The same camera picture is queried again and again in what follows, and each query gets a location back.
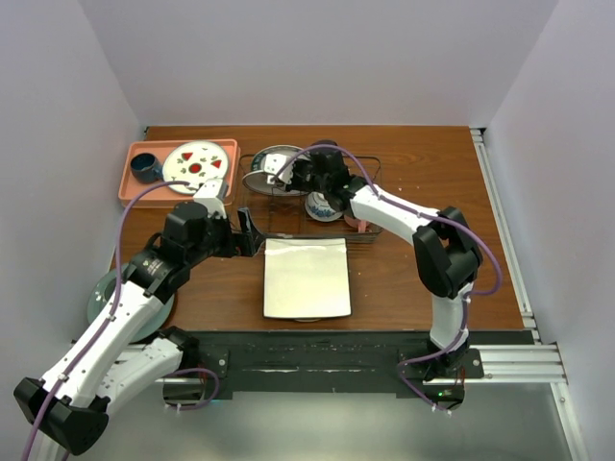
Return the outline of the blue floral small bowl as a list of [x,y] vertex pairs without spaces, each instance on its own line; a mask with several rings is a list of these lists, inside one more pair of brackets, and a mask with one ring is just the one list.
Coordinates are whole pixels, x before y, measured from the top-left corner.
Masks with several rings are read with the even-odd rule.
[[335,211],[324,195],[318,192],[311,192],[307,195],[305,209],[309,217],[322,223],[333,222],[343,216],[341,211]]

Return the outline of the white plate red characters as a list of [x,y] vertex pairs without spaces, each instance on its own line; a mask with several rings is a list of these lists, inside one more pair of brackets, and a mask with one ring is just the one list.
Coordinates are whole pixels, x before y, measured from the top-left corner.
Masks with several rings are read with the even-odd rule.
[[263,170],[247,173],[241,181],[245,188],[261,195],[278,197],[300,197],[306,195],[306,192],[287,190],[285,183],[275,182],[273,176],[265,173]]

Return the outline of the pink mug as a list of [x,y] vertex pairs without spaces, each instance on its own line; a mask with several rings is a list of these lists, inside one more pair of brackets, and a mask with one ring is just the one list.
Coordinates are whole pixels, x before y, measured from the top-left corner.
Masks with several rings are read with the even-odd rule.
[[380,228],[369,221],[360,220],[360,219],[345,215],[344,222],[346,223],[347,226],[349,226],[350,228],[352,228],[358,233],[380,232]]

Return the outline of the green rim white plate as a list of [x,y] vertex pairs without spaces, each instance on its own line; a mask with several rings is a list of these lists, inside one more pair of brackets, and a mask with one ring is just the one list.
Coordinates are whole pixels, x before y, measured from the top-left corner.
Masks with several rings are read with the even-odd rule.
[[261,151],[257,152],[254,157],[252,158],[251,161],[251,172],[253,171],[259,171],[263,169],[263,165],[265,162],[265,157],[267,155],[270,154],[282,154],[288,157],[291,157],[292,155],[296,154],[297,152],[300,152],[301,148],[298,146],[293,146],[293,145],[287,145],[287,144],[279,144],[279,145],[273,145],[273,146],[269,146],[267,148],[262,149]]

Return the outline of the white square plate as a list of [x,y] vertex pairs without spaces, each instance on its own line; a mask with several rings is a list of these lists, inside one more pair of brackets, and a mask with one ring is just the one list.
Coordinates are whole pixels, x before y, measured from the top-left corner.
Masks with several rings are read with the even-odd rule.
[[345,239],[266,240],[264,317],[277,320],[334,319],[351,314]]

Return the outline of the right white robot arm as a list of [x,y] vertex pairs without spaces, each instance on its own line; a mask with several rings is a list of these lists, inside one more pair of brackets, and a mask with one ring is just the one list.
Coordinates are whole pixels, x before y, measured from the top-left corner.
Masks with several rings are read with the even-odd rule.
[[469,302],[482,264],[478,238],[462,213],[413,205],[385,192],[358,158],[332,144],[314,144],[293,155],[277,175],[288,190],[318,192],[329,205],[389,231],[413,247],[420,281],[432,295],[430,370],[448,377],[462,365]]

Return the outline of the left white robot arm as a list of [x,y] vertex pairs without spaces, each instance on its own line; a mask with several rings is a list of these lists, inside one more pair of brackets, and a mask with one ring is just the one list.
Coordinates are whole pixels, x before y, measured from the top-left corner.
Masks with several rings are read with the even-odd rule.
[[209,257],[255,255],[264,241],[248,208],[235,229],[223,211],[183,202],[167,214],[127,266],[117,266],[107,305],[73,347],[41,378],[24,377],[13,391],[32,429],[21,457],[28,459],[39,433],[81,455],[101,437],[111,412],[164,376],[190,376],[198,368],[198,342],[168,328],[140,355],[118,364],[135,334],[164,308]]

